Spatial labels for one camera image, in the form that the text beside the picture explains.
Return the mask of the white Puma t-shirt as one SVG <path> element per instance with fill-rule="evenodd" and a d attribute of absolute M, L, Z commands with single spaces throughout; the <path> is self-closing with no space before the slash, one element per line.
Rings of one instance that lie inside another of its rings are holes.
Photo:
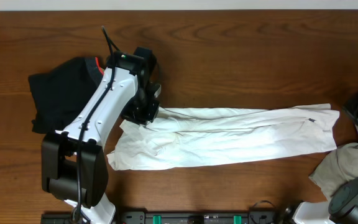
<path fill-rule="evenodd" d="M 107 155 L 114 170 L 166 170 L 332 151 L 340 113 L 329 104 L 276 110 L 160 108 L 146 125 L 123 121 Z"/>

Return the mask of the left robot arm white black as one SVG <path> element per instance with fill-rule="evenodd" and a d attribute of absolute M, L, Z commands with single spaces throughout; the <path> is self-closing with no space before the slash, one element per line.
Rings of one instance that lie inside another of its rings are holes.
<path fill-rule="evenodd" d="M 161 86 L 150 77 L 157 59 L 150 49 L 115 51 L 99 87 L 79 115 L 41 145 L 42 189 L 73 207 L 69 215 L 42 217 L 42 223 L 112 223 L 116 208 L 105 193 L 108 169 L 104 147 L 119 118 L 139 125 L 158 114 Z"/>

